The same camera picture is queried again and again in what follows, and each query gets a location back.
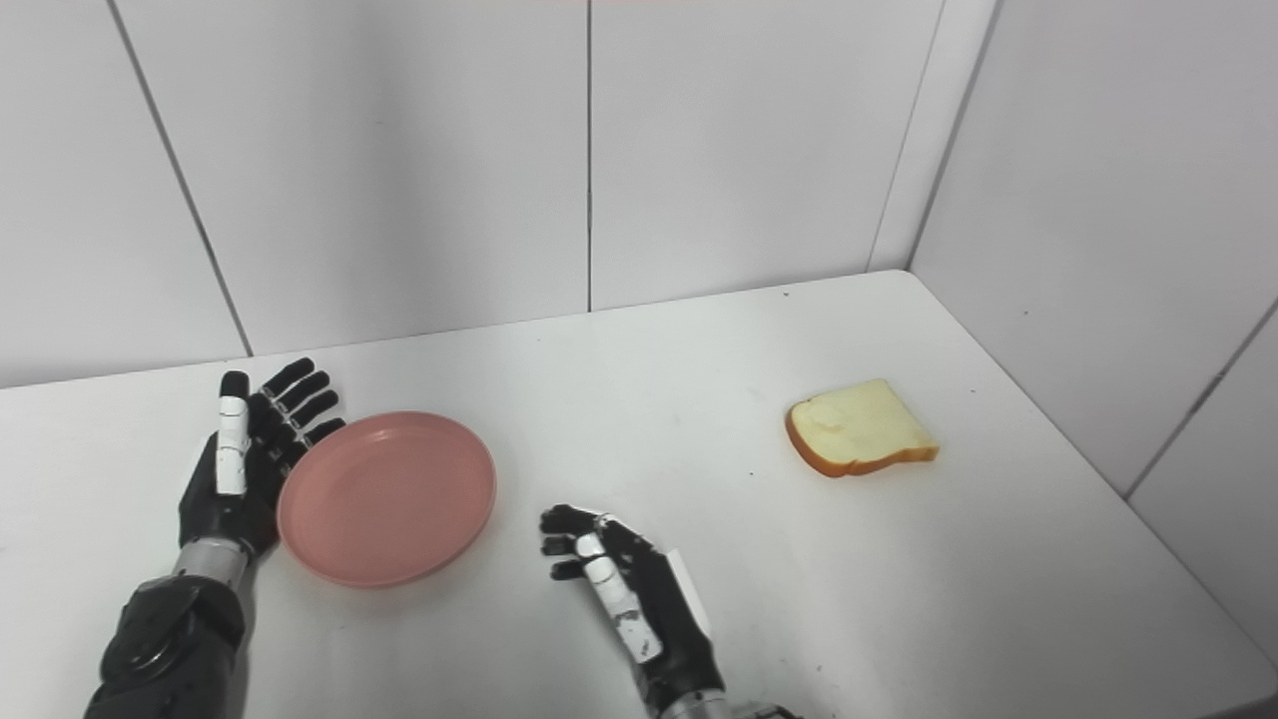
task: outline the white bread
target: white bread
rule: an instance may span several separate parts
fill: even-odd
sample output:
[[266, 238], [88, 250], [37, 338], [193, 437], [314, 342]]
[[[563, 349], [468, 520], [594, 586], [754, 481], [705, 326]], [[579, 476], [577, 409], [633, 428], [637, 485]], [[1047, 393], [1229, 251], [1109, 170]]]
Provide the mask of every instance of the white bread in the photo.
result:
[[786, 433], [827, 478], [868, 475], [897, 462], [930, 462], [941, 447], [887, 381], [818, 395], [790, 409]]

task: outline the white wall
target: white wall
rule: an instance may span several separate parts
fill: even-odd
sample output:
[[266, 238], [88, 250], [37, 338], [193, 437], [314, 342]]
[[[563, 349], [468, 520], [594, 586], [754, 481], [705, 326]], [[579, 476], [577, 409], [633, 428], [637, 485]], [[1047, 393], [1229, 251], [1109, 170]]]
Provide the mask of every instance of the white wall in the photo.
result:
[[941, 6], [596, 3], [594, 307], [864, 271]]
[[0, 387], [243, 355], [104, 3], [0, 3]]
[[[904, 266], [992, 3], [118, 0], [256, 351]], [[0, 384], [242, 352], [106, 6], [4, 11]]]
[[1242, 352], [1131, 503], [1278, 660], [1278, 322]]
[[1005, 3], [912, 268], [1120, 492], [1278, 294], [1278, 4]]
[[584, 3], [119, 5], [254, 351], [585, 310]]

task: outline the robotic finger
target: robotic finger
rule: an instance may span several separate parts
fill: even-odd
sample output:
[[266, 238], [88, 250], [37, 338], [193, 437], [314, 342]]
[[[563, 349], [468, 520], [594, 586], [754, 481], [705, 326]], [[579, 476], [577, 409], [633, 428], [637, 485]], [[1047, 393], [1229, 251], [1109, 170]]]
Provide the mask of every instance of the robotic finger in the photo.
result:
[[630, 587], [622, 573], [629, 570], [630, 556], [612, 554], [604, 548], [599, 531], [622, 531], [644, 541], [629, 527], [615, 522], [607, 515], [597, 515], [567, 504], [560, 504], [542, 515], [543, 533], [564, 533], [547, 536], [542, 541], [542, 554], [547, 557], [575, 554], [576, 559], [558, 562], [551, 568], [552, 580], [585, 577], [596, 596], [612, 619], [621, 644], [635, 664], [656, 659], [665, 649], [657, 632], [644, 616], [639, 595]]

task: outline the white finger segment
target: white finger segment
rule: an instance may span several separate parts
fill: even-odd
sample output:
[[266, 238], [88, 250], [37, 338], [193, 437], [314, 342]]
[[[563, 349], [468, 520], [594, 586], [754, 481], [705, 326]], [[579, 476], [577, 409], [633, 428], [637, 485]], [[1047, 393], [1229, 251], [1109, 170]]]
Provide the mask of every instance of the white finger segment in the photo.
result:
[[217, 425], [217, 494], [242, 497], [244, 455], [248, 452], [248, 404], [239, 397], [222, 397]]
[[594, 587], [594, 594], [612, 619], [612, 626], [621, 636], [621, 644], [636, 664], [644, 664], [658, 656], [665, 646], [643, 616], [639, 596], [630, 591], [616, 563], [603, 552], [603, 543], [598, 535], [578, 538], [576, 554], [581, 558], [585, 579]]

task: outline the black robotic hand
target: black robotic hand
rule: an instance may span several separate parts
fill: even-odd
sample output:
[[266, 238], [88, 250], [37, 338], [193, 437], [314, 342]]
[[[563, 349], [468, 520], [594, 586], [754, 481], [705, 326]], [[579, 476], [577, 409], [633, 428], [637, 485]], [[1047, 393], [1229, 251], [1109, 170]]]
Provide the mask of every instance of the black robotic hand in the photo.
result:
[[[219, 494], [219, 435], [210, 435], [178, 504], [178, 547], [207, 538], [230, 540], [253, 562], [275, 545], [275, 508], [284, 480], [311, 447], [345, 425], [343, 420], [328, 420], [305, 432], [316, 418], [337, 405], [337, 393], [327, 390], [328, 374], [314, 369], [309, 356], [298, 359], [247, 398], [243, 494]], [[247, 395], [247, 390], [248, 378], [240, 373], [227, 373], [222, 381], [224, 397]]]
[[[611, 515], [570, 504], [542, 513], [542, 554], [574, 556], [553, 580], [587, 579], [635, 663], [639, 693], [661, 719], [728, 719], [709, 622], [679, 552], [663, 554]], [[796, 719], [751, 704], [737, 719]]]
[[221, 429], [208, 438], [178, 504], [178, 563], [143, 584], [102, 655], [86, 719], [221, 719], [244, 640], [235, 593], [245, 568], [279, 541], [275, 507], [293, 466], [343, 427], [307, 425], [337, 405], [309, 358], [248, 396], [222, 378]]

